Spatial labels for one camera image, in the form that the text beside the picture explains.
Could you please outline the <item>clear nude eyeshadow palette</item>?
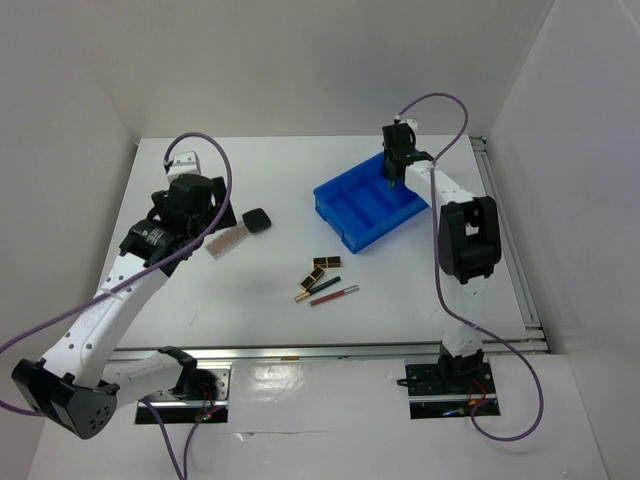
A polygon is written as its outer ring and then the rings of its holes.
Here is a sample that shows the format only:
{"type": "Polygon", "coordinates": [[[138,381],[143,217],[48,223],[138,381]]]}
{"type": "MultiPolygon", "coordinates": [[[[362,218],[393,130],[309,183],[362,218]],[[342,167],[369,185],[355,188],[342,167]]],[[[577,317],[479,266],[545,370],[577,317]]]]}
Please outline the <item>clear nude eyeshadow palette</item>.
{"type": "Polygon", "coordinates": [[[238,224],[211,241],[206,246],[206,251],[214,259],[218,260],[250,235],[251,232],[248,230],[246,225],[238,224]]]}

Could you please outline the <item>black gold square lipstick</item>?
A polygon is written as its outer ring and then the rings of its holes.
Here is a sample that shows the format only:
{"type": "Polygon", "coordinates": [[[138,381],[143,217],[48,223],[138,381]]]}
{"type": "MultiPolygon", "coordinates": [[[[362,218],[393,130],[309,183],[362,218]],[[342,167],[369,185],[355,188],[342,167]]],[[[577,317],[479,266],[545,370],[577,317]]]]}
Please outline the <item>black gold square lipstick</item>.
{"type": "Polygon", "coordinates": [[[313,267],[321,267],[323,269],[341,268],[342,259],[340,256],[315,257],[313,259],[313,267]]]}

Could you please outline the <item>gold capped dark pencil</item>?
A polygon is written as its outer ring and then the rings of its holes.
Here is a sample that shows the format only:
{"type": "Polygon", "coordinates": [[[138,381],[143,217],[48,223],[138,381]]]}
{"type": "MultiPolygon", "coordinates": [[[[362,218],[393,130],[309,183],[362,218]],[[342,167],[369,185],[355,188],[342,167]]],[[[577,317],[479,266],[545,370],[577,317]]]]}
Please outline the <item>gold capped dark pencil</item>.
{"type": "Polygon", "coordinates": [[[305,298],[308,298],[310,296],[313,296],[327,288],[329,288],[332,285],[335,285],[336,283],[341,281],[341,277],[340,276],[335,276],[319,285],[315,285],[313,287],[311,287],[310,289],[308,289],[307,291],[299,294],[298,296],[296,296],[294,298],[294,301],[296,303],[301,302],[302,300],[304,300],[305,298]]]}

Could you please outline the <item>red silver lip gloss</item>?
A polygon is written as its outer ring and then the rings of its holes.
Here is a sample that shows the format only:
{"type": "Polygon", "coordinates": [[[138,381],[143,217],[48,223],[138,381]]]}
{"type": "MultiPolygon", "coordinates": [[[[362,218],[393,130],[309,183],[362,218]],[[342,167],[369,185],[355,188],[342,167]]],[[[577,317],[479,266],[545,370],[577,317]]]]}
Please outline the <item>red silver lip gloss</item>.
{"type": "Polygon", "coordinates": [[[317,298],[315,300],[312,300],[309,303],[309,305],[312,306],[312,307],[315,307],[315,306],[318,306],[318,305],[321,305],[321,304],[324,304],[324,303],[327,303],[327,302],[342,298],[344,296],[356,293],[359,290],[360,290],[360,288],[359,288],[358,285],[352,285],[352,286],[346,287],[344,289],[338,290],[336,292],[333,292],[331,294],[328,294],[328,295],[322,296],[320,298],[317,298]]]}

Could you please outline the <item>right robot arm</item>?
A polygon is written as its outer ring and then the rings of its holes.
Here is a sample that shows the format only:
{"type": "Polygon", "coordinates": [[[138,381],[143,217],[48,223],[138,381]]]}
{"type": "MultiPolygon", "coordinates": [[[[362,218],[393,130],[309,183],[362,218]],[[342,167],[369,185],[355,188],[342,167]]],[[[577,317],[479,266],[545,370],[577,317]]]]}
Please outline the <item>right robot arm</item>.
{"type": "Polygon", "coordinates": [[[470,393],[481,389],[486,372],[480,309],[488,279],[501,260],[497,205],[459,185],[416,149],[416,123],[396,118],[382,128],[382,176],[391,186],[403,185],[428,202],[437,216],[435,271],[443,295],[453,295],[453,322],[446,328],[435,364],[409,366],[398,382],[411,396],[470,393]]]}

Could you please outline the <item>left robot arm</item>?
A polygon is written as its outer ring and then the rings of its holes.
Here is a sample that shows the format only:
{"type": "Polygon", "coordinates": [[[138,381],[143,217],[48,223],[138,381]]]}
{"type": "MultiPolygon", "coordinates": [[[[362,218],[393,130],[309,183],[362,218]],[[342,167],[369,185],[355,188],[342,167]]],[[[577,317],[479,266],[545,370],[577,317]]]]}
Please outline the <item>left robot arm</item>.
{"type": "Polygon", "coordinates": [[[152,209],[134,224],[113,266],[63,337],[40,359],[22,359],[11,378],[39,414],[86,440],[100,433],[116,410],[161,391],[184,399],[215,390],[215,377],[186,352],[161,347],[112,372],[105,367],[143,306],[190,256],[187,245],[236,223],[221,177],[181,174],[152,194],[152,209]]]}

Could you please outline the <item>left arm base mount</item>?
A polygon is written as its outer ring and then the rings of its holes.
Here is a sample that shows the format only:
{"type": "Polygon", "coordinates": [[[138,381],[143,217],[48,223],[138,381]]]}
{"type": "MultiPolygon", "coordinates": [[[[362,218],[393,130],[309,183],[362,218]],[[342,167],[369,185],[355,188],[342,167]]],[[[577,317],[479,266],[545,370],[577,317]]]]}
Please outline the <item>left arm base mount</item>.
{"type": "Polygon", "coordinates": [[[185,396],[169,391],[152,394],[146,400],[167,425],[193,425],[197,421],[223,424],[228,421],[228,399],[232,367],[205,362],[195,386],[185,396]]]}

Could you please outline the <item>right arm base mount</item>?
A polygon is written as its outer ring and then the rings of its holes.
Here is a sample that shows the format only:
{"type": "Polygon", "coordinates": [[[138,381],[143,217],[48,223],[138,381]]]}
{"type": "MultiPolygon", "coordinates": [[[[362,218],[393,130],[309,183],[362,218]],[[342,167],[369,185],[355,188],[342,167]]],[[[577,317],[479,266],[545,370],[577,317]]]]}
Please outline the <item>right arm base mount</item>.
{"type": "Polygon", "coordinates": [[[490,364],[462,377],[446,378],[436,364],[408,364],[396,384],[408,395],[412,420],[500,416],[497,390],[490,364]]]}

